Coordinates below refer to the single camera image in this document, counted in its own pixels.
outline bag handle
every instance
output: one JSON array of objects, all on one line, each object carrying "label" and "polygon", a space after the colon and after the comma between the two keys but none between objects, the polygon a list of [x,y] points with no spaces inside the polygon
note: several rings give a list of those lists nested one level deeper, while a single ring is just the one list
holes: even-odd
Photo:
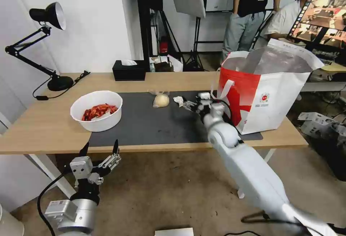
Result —
[{"label": "bag handle", "polygon": [[231,87],[234,85],[234,81],[233,80],[227,80],[225,86],[223,87],[223,90],[221,92],[221,95],[219,97],[215,97],[213,95],[214,92],[214,82],[212,82],[211,85],[211,89],[210,89],[210,95],[213,99],[223,99],[226,97],[226,95],[228,94],[228,92],[230,91]]}]

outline white box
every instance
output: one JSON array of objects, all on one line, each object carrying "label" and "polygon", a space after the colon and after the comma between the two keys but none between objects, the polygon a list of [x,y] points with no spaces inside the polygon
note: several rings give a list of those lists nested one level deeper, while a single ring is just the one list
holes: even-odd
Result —
[{"label": "white box", "polygon": [[328,127],[328,124],[335,122],[333,119],[317,112],[302,112],[298,116],[298,120],[305,120],[303,125],[300,127],[300,130],[302,133],[313,138],[319,138],[319,133],[316,132],[324,131]]},{"label": "white box", "polygon": [[192,228],[155,231],[155,236],[194,236]]}]

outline shopping bag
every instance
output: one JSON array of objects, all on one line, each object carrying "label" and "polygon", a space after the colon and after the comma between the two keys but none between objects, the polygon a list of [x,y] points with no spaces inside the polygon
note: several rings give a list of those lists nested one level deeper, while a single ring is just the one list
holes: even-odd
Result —
[{"label": "shopping bag", "polygon": [[323,63],[310,51],[271,39],[267,47],[233,52],[222,63],[217,97],[241,134],[277,129],[310,73]]}]

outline gray desk mat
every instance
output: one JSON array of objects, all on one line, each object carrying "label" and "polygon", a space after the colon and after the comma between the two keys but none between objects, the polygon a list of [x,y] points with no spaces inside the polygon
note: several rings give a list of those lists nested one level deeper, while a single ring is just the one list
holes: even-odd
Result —
[{"label": "gray desk mat", "polygon": [[[122,117],[113,128],[92,132],[91,147],[208,142],[207,131],[199,116],[179,108],[173,97],[195,101],[198,91],[170,92],[167,107],[153,108],[150,93],[119,93],[123,98]],[[260,133],[242,135],[244,141],[262,140]]]}]

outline red object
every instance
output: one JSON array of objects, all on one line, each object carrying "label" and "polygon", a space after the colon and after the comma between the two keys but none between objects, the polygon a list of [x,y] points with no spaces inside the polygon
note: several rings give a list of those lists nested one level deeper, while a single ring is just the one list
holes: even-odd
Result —
[{"label": "red object", "polygon": [[101,117],[108,111],[113,114],[116,110],[118,110],[116,106],[111,106],[109,104],[99,104],[91,109],[85,110],[82,121],[91,121],[95,117]]},{"label": "red object", "polygon": [[224,88],[227,80],[234,81],[227,99],[232,111],[232,122],[237,126],[241,121],[240,110],[250,112],[261,75],[249,74],[221,68],[219,87]]},{"label": "red object", "polygon": [[160,53],[168,53],[168,42],[163,39],[160,42]]}]

